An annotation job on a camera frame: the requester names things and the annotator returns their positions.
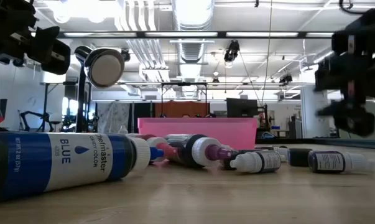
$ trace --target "ceiling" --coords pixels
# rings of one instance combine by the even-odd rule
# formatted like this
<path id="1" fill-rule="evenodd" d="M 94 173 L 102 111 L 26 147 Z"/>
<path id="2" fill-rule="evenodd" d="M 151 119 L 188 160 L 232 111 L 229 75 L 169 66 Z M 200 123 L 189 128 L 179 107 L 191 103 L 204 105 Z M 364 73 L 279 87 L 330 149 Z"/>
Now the ceiling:
<path id="1" fill-rule="evenodd" d="M 222 31 L 329 31 L 333 32 L 344 28 L 357 16 L 345 14 L 337 9 L 337 0 L 260 0 L 258 8 L 253 6 L 254 1 L 243 0 L 216 0 L 215 11 L 211 23 L 211 30 Z M 90 22 L 86 17 L 72 17 L 68 22 L 58 24 L 53 18 L 53 5 L 57 1 L 35 1 L 34 5 L 40 19 L 39 27 L 60 26 L 62 31 L 116 31 L 112 14 L 115 1 L 100 1 L 100 7 L 93 12 L 108 16 L 101 23 Z M 373 0 L 353 1 L 355 6 L 375 6 Z M 175 30 L 171 1 L 157 0 L 155 4 L 155 25 L 157 30 Z M 333 9 L 318 10 L 317 7 L 331 7 Z M 269 81 L 269 78 L 277 79 L 284 73 L 277 73 L 287 64 L 288 72 L 292 73 L 295 79 L 300 77 L 299 63 L 292 60 L 304 59 L 311 62 L 313 58 L 321 56 L 330 47 L 330 40 L 308 39 L 308 40 L 267 40 L 267 39 L 240 39 L 238 40 L 241 54 L 234 61 L 232 68 L 225 68 L 223 55 L 230 40 L 216 39 L 214 43 L 207 44 L 206 57 L 201 70 L 201 80 L 210 81 L 213 73 L 218 72 L 221 82 L 248 82 L 248 74 L 257 82 Z M 124 39 L 81 39 L 73 40 L 71 47 L 79 44 L 94 45 L 95 47 L 116 47 L 128 48 Z M 170 78 L 180 75 L 178 69 L 177 46 L 170 44 L 167 39 L 160 39 L 160 46 L 166 65 L 170 69 Z M 139 61 L 134 55 L 126 63 L 125 71 L 134 74 L 139 71 Z"/>

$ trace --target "ceiling duct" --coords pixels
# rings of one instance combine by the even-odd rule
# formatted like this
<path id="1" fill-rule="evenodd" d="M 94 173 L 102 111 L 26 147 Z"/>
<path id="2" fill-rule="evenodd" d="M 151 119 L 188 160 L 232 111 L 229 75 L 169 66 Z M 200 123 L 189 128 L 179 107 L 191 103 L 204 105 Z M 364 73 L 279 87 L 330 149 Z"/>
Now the ceiling duct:
<path id="1" fill-rule="evenodd" d="M 203 31 L 211 26 L 215 0 L 172 0 L 174 22 L 179 31 Z M 206 45 L 204 43 L 179 43 L 180 74 L 186 78 L 198 79 Z M 185 96 L 194 96 L 188 88 Z"/>

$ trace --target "wooden table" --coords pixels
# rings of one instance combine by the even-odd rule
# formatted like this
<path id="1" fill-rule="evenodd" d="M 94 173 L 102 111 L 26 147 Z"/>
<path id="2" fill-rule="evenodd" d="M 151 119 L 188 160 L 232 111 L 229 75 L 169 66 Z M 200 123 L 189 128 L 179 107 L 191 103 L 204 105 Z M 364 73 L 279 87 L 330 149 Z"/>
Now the wooden table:
<path id="1" fill-rule="evenodd" d="M 308 146 L 358 152 L 374 149 Z M 371 223 L 375 174 L 321 175 L 283 164 L 247 175 L 163 164 L 123 181 L 0 204 L 0 223 Z"/>

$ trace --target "black monitor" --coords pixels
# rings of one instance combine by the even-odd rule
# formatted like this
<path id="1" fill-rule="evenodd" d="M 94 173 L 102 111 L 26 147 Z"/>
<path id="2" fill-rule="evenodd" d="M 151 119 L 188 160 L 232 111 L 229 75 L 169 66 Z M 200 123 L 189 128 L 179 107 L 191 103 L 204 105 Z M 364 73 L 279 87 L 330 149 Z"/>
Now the black monitor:
<path id="1" fill-rule="evenodd" d="M 258 115 L 257 100 L 227 98 L 228 118 L 252 118 Z"/>

